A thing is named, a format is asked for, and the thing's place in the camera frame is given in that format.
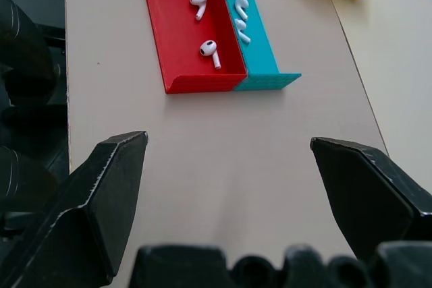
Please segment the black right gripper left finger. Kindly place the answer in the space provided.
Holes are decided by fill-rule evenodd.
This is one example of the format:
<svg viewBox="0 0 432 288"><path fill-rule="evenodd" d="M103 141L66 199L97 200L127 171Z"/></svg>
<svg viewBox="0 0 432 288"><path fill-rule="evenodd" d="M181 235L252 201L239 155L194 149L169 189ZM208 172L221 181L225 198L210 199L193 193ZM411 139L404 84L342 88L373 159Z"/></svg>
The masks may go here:
<svg viewBox="0 0 432 288"><path fill-rule="evenodd" d="M134 222L148 140L136 131L98 143L0 262L0 288L109 285Z"/></svg>

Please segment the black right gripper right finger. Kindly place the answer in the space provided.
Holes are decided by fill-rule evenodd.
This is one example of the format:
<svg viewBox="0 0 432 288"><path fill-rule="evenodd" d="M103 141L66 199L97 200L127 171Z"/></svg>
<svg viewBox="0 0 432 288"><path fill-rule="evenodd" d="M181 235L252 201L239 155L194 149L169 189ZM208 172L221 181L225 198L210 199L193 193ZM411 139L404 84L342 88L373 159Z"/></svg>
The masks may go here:
<svg viewBox="0 0 432 288"><path fill-rule="evenodd" d="M377 148L314 137L312 150L333 217L354 255L387 241L432 241L432 194Z"/></svg>

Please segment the dark rounded shape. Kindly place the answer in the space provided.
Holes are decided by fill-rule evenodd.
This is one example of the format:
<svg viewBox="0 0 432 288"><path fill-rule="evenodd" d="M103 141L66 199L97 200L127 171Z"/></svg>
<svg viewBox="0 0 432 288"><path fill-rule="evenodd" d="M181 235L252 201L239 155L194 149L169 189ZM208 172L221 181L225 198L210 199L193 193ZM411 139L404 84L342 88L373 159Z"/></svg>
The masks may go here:
<svg viewBox="0 0 432 288"><path fill-rule="evenodd" d="M0 0L0 242L21 235L68 176L65 31Z"/></svg>

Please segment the teal plastic tray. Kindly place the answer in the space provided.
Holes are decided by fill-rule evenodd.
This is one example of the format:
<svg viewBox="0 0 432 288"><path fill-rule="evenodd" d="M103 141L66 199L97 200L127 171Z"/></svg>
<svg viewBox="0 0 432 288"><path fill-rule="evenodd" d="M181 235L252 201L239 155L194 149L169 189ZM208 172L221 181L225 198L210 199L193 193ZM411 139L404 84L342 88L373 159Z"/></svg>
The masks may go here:
<svg viewBox="0 0 432 288"><path fill-rule="evenodd" d="M280 72L256 1L248 0L249 7L246 10L248 20L244 33L251 39L248 45L240 40L234 23L236 18L241 19L234 8L235 0L226 1L247 70L247 77L235 90L281 90L300 78L300 73Z"/></svg>

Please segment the red plastic tray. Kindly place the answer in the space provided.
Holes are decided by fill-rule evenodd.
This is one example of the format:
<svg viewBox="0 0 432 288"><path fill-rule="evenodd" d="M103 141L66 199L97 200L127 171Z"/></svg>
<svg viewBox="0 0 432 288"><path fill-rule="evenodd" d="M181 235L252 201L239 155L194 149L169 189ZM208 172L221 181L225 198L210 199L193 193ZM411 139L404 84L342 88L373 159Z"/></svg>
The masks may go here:
<svg viewBox="0 0 432 288"><path fill-rule="evenodd" d="M226 0L207 0L201 21L189 0L146 2L166 93L232 91L247 77ZM200 54L206 40L217 43L221 69Z"/></svg>

